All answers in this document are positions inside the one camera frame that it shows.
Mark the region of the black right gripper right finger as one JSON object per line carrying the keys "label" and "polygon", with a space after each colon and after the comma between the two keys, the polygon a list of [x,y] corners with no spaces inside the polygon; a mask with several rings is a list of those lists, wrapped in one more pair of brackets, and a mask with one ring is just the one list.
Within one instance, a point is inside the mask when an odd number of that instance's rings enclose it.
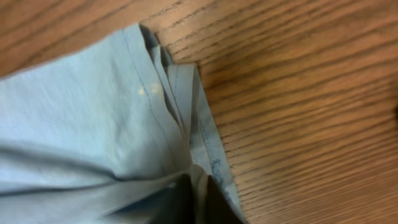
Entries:
{"label": "black right gripper right finger", "polygon": [[243,224],[233,212],[212,176],[208,176],[205,201],[206,224]]}

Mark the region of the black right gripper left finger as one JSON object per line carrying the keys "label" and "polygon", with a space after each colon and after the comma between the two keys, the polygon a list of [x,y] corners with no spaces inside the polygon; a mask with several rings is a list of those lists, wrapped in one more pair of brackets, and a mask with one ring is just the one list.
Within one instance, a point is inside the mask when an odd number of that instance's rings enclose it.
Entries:
{"label": "black right gripper left finger", "polygon": [[192,224],[195,222],[194,196],[190,176],[181,175],[167,193],[150,224]]}

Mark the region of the light blue printed t-shirt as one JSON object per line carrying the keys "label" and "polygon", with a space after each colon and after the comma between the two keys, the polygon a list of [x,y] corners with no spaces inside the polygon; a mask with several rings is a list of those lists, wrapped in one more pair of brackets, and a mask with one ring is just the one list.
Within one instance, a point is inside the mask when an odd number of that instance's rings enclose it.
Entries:
{"label": "light blue printed t-shirt", "polygon": [[244,222],[198,69],[134,24],[1,80],[2,223],[149,223],[190,176]]}

